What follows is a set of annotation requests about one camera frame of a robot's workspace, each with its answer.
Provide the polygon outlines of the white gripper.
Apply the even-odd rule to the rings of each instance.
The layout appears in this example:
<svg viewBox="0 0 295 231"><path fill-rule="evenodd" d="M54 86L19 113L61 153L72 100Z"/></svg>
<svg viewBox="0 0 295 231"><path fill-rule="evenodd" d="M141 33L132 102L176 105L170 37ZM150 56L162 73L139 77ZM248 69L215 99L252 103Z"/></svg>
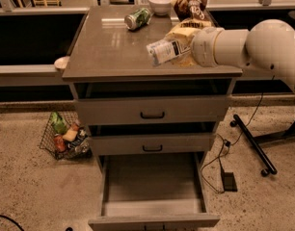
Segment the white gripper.
<svg viewBox="0 0 295 231"><path fill-rule="evenodd" d="M165 36L165 40L177 40L181 43L191 43L191 54L178 57L174 63L181 67L200 65L202 67L215 67L215 44L217 37L224 31L223 28L205 27L197 28L172 28Z"/></svg>

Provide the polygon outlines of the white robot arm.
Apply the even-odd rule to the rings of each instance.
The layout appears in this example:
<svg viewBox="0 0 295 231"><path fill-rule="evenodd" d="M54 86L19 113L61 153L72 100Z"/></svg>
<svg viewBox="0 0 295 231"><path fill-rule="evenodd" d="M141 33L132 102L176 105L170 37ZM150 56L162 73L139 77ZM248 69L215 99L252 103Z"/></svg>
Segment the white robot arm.
<svg viewBox="0 0 295 231"><path fill-rule="evenodd" d="M265 71L295 93L295 30L284 21L264 20L250 30L175 26L166 38L186 44L193 64Z"/></svg>

